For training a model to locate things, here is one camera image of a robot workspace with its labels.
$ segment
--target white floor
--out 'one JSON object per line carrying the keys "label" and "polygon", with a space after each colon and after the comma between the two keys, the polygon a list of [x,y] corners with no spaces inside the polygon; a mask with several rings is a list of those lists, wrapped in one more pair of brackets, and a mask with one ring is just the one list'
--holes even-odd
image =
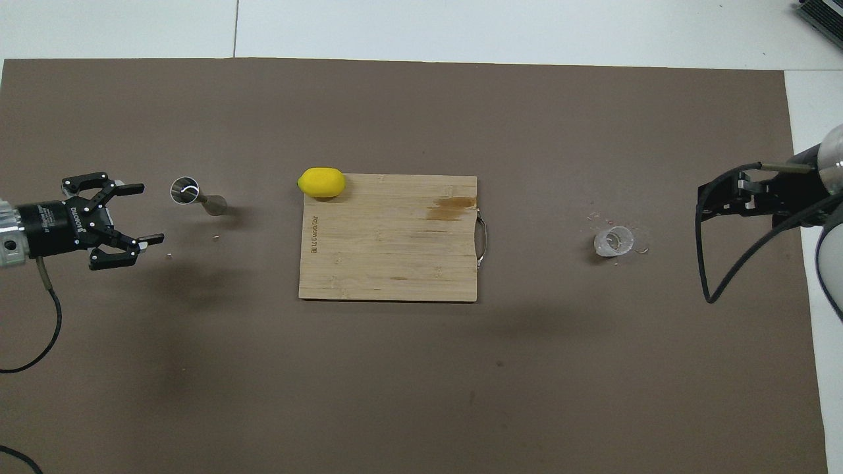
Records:
{"label": "white floor", "polygon": [[[843,50],[798,18],[796,3],[6,0],[0,59],[320,57],[780,69],[797,152],[843,123]],[[843,323],[816,283],[817,236],[816,229],[803,231],[819,394],[829,472],[843,474]]]}

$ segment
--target clear plastic cup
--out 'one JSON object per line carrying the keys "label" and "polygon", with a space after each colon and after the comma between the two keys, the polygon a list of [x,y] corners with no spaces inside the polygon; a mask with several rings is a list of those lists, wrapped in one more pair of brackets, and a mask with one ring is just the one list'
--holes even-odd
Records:
{"label": "clear plastic cup", "polygon": [[616,225],[594,236],[594,249],[599,256],[621,256],[632,250],[634,242],[629,229]]}

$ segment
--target cutting board handle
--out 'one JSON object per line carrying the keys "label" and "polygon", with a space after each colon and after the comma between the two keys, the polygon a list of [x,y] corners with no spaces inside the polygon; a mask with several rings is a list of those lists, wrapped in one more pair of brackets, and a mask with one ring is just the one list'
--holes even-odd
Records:
{"label": "cutting board handle", "polygon": [[483,250],[481,250],[480,254],[477,256],[477,268],[480,268],[481,262],[483,262],[483,257],[486,256],[486,242],[488,242],[489,233],[486,230],[486,221],[483,220],[483,214],[480,214],[480,208],[477,208],[477,223],[480,225],[481,229],[483,229]]}

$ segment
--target wooden cutting board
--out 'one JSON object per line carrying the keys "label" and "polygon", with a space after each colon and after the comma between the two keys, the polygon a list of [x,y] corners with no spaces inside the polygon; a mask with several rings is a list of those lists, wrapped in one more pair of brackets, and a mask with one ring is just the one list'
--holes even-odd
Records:
{"label": "wooden cutting board", "polygon": [[345,177],[304,198],[299,298],[477,300],[476,176]]}

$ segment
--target yellow lemon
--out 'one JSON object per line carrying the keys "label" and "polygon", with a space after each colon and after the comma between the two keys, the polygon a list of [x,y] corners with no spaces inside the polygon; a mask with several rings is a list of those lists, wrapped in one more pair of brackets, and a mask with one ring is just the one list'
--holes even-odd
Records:
{"label": "yellow lemon", "polygon": [[308,168],[298,178],[298,188],[310,197],[339,196],[346,189],[346,177],[337,168]]}

